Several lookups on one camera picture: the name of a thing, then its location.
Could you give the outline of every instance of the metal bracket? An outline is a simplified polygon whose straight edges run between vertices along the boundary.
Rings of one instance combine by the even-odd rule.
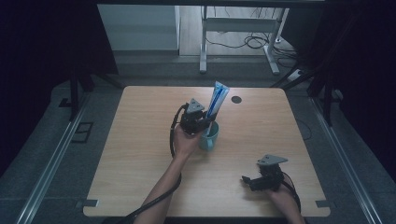
[[[203,105],[201,105],[200,103],[198,103],[198,101],[192,98],[190,100],[189,107],[187,108],[187,113],[190,114],[204,109],[205,107]]]
[[[285,161],[288,161],[288,159],[267,154],[261,160],[257,161],[257,164],[269,166],[269,165],[276,165]]]

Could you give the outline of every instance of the wooden table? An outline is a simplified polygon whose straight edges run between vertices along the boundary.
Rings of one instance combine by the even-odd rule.
[[[86,216],[126,216],[145,200],[172,160],[169,128],[179,107],[191,98],[208,107],[213,88],[127,87],[92,181]],[[242,103],[231,101],[233,96]],[[326,217],[325,201],[288,99],[281,89],[231,88],[217,122],[212,152],[198,148],[184,168],[169,217],[281,217],[263,192],[250,191],[242,175],[257,178],[265,154],[281,163],[302,202],[305,217]]]

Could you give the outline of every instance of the black wall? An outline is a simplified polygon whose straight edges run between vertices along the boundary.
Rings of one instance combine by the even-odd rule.
[[[396,180],[396,7],[370,2],[334,66],[346,118]]]
[[[96,4],[0,3],[0,175],[41,119],[53,87],[71,72],[117,74]]]

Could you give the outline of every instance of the black cable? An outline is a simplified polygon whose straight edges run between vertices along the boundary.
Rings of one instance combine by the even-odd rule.
[[[295,189],[295,187],[294,187],[293,181],[291,180],[291,178],[290,178],[290,176],[289,176],[288,174],[286,174],[285,172],[282,172],[282,173],[283,173],[283,175],[285,175],[285,176],[288,177],[288,179],[289,179],[291,185],[288,184],[288,182],[286,182],[285,180],[282,180],[282,184],[283,184],[286,188],[288,188],[288,189],[290,190],[291,195],[292,195],[294,201],[297,203],[298,210],[299,210],[300,213],[301,213],[301,201],[300,201],[300,197],[298,196],[297,191],[296,191],[296,189]]]
[[[174,140],[174,136],[175,136],[175,127],[176,127],[176,124],[177,124],[177,119],[178,119],[178,116],[180,114],[180,111],[182,109],[186,109],[187,106],[188,106],[188,104],[185,104],[185,105],[180,107],[180,109],[175,114],[174,120],[173,120],[172,125],[171,125],[171,130],[170,130],[170,134],[169,134],[169,142],[170,142],[170,149],[171,149],[172,158],[175,157],[175,148],[174,148],[174,145],[173,145],[173,140]],[[180,183],[181,183],[181,174],[178,177],[178,180],[177,180],[176,184],[172,188],[170,188],[168,191],[166,191],[164,194],[162,194],[158,198],[156,198],[156,199],[152,200],[151,202],[146,203],[146,204],[142,205],[140,208],[134,210],[131,214],[129,214],[128,216],[124,217],[122,220],[117,222],[117,224],[127,224],[127,223],[130,224],[130,223],[132,223],[137,215],[139,215],[140,213],[148,210],[154,204],[159,203],[160,201],[162,201],[165,198],[169,197],[173,192],[175,192],[175,190],[178,188],[178,186],[180,186]]]
[[[302,120],[300,120],[300,119],[296,119],[298,122],[301,122],[307,129],[308,129],[308,131],[309,131],[309,136],[308,137],[306,137],[306,138],[304,138],[303,140],[308,140],[308,139],[311,139],[311,137],[312,137],[312,130],[311,130],[311,128],[305,123],[305,122],[303,122]]]

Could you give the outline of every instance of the wire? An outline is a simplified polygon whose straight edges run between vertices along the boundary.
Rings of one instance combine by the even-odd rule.
[[[311,128],[310,128],[305,122],[303,122],[302,120],[300,120],[300,119],[296,119],[296,120],[297,120],[297,122],[302,123],[302,124],[308,129],[309,136],[303,138],[303,140],[305,141],[305,140],[311,139],[311,137],[312,137],[312,130],[311,130]]]

